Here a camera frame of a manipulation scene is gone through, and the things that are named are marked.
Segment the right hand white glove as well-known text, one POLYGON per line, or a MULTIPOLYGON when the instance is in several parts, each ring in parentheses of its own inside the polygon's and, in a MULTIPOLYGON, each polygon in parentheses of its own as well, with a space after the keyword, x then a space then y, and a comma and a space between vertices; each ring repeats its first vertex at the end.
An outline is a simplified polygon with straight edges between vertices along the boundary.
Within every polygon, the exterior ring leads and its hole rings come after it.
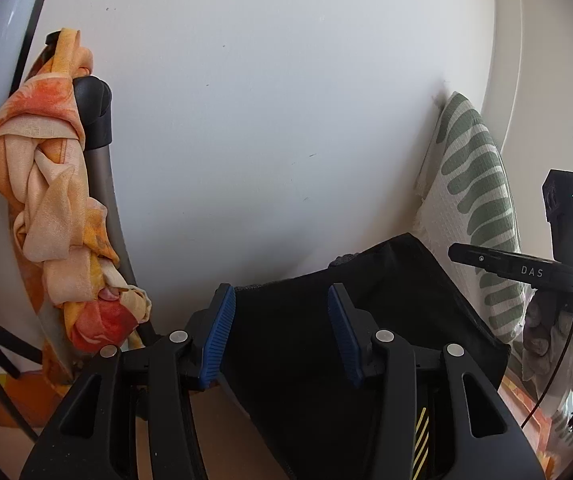
POLYGON ((533 382, 541 396, 562 396, 573 391, 573 314, 557 312, 557 295, 539 290, 529 302, 522 333, 523 380, 533 382))

